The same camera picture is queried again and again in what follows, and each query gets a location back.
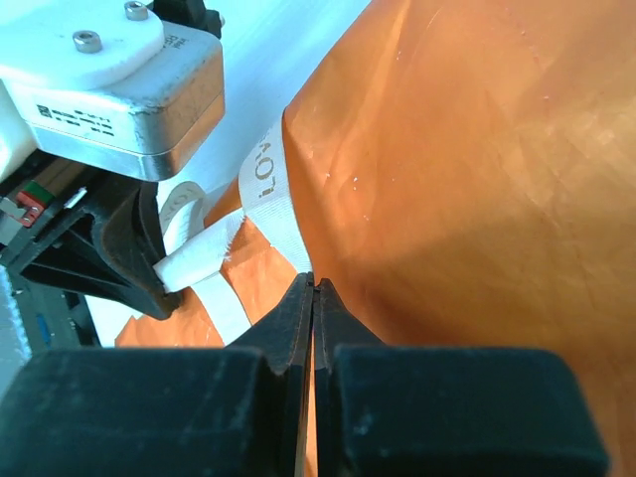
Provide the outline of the cream ribbon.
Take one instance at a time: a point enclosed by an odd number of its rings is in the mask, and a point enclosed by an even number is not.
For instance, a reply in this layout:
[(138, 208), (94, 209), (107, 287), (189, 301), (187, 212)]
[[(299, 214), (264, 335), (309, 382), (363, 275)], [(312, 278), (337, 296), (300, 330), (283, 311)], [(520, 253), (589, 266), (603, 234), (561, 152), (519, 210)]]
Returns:
[(157, 345), (222, 346), (271, 311), (290, 281), (312, 269), (292, 205), (281, 123), (241, 164), (239, 203), (187, 238), (155, 270), (185, 303), (153, 334)]

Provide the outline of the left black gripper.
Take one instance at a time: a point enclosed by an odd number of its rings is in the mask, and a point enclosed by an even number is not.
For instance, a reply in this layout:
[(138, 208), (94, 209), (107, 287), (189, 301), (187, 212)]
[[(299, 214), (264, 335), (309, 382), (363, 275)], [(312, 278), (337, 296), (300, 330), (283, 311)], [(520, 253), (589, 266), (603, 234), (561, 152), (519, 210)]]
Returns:
[(154, 270), (166, 255), (158, 186), (98, 178), (95, 167), (31, 154), (1, 181), (1, 263), (33, 282), (165, 320), (182, 295)]

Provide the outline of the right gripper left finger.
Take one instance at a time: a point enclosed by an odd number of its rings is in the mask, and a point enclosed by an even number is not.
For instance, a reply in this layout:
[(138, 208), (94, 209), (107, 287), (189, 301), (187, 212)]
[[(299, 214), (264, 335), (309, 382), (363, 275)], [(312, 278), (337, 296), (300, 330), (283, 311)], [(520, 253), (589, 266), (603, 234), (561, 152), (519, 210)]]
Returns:
[(55, 350), (1, 400), (5, 476), (300, 476), (314, 278), (223, 348)]

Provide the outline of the orange wrapping paper sheet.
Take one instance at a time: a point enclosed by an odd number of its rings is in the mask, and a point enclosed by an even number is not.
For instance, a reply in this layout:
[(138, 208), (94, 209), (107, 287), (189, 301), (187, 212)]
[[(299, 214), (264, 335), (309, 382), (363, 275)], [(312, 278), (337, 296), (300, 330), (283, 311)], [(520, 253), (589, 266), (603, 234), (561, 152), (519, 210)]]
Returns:
[(316, 280), (391, 346), (533, 348), (635, 472), (635, 5), (374, 1), (286, 108)]

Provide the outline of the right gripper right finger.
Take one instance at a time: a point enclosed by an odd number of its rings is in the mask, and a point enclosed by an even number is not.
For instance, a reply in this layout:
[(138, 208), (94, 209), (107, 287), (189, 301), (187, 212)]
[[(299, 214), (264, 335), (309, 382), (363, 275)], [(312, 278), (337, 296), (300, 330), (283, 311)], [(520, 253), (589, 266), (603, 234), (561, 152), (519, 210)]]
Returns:
[(322, 476), (603, 476), (579, 383), (533, 348), (391, 346), (322, 280), (313, 305)]

